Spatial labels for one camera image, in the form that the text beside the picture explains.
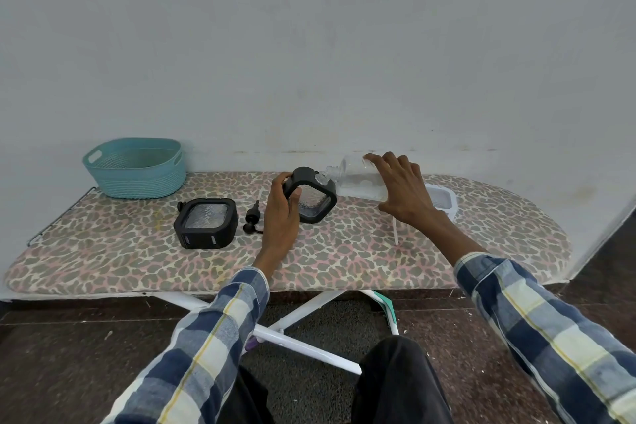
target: left hand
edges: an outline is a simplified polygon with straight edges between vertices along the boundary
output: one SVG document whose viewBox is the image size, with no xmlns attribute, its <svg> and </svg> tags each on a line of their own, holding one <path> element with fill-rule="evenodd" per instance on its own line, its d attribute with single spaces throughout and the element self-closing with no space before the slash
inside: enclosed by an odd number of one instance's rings
<svg viewBox="0 0 636 424">
<path fill-rule="evenodd" d="M 298 201 L 302 190 L 297 188 L 288 202 L 282 192 L 282 183 L 291 173 L 281 173 L 272 181 L 272 190 L 267 199 L 265 221 L 263 223 L 263 244 L 254 266 L 260 268 L 269 278 L 282 259 L 294 246 L 298 237 L 300 216 Z"/>
</svg>

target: white wall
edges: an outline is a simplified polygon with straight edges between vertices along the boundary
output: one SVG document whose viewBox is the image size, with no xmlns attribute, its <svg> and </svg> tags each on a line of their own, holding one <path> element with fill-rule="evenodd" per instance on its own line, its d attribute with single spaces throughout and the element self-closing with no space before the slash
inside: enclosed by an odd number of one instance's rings
<svg viewBox="0 0 636 424">
<path fill-rule="evenodd" d="M 0 0 L 0 266 L 141 135 L 195 170 L 409 151 L 535 201 L 575 268 L 633 205 L 635 69 L 636 0 Z"/>
</svg>

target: white metal frame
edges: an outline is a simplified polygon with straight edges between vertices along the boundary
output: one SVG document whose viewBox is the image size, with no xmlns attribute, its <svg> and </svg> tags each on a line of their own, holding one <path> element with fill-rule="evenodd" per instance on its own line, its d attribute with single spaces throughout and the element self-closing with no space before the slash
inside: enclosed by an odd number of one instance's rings
<svg viewBox="0 0 636 424">
<path fill-rule="evenodd" d="M 304 342 L 301 342 L 300 340 L 293 339 L 284 334 L 284 330 L 287 329 L 290 325 L 293 325 L 302 318 L 305 318 L 307 315 L 318 310 L 320 307 L 329 303 L 344 292 L 344 290 L 323 291 L 316 295 L 313 299 L 302 304 L 294 311 L 288 313 L 286 316 L 274 322 L 269 327 L 256 324 L 253 335 L 259 342 L 271 342 L 294 352 L 298 352 L 302 355 L 306 355 L 307 357 L 320 360 L 321 362 L 325 362 L 326 364 L 334 365 L 335 367 L 339 367 L 340 369 L 345 369 L 346 371 L 360 375 L 362 373 L 360 364 L 332 354 L 331 352 L 327 352 L 326 350 L 314 347 L 313 345 L 306 344 Z M 364 295 L 370 297 L 372 300 L 378 302 L 380 306 L 385 309 L 384 301 L 380 299 L 374 291 L 362 290 L 361 292 Z M 203 300 L 199 300 L 192 295 L 181 293 L 179 291 L 160 291 L 158 293 L 152 293 L 151 295 L 190 311 L 209 306 L 208 302 L 203 302 Z M 393 321 L 393 315 L 391 314 L 391 312 L 386 312 L 386 314 L 387 321 L 389 322 L 389 327 L 391 328 L 391 333 L 393 335 L 398 335 L 398 326 Z"/>
</svg>

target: black pants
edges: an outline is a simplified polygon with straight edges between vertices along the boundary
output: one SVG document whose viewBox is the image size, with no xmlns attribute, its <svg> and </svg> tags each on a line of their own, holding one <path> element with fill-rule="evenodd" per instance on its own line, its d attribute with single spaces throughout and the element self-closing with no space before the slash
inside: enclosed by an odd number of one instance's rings
<svg viewBox="0 0 636 424">
<path fill-rule="evenodd" d="M 446 396 L 420 346 L 401 336 L 364 356 L 355 386 L 352 424 L 452 424 Z M 241 367 L 218 424 L 271 424 L 267 389 Z"/>
</svg>

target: blue and white plaid shirt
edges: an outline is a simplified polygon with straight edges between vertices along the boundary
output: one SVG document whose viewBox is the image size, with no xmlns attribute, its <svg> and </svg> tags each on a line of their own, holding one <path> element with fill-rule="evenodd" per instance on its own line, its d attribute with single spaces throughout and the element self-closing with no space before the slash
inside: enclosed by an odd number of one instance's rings
<svg viewBox="0 0 636 424">
<path fill-rule="evenodd" d="M 455 275 L 563 422 L 636 423 L 636 355 L 612 334 L 511 260 L 470 253 Z M 179 322 L 104 422 L 215 422 L 268 297 L 260 270 L 240 270 L 210 306 Z"/>
</svg>

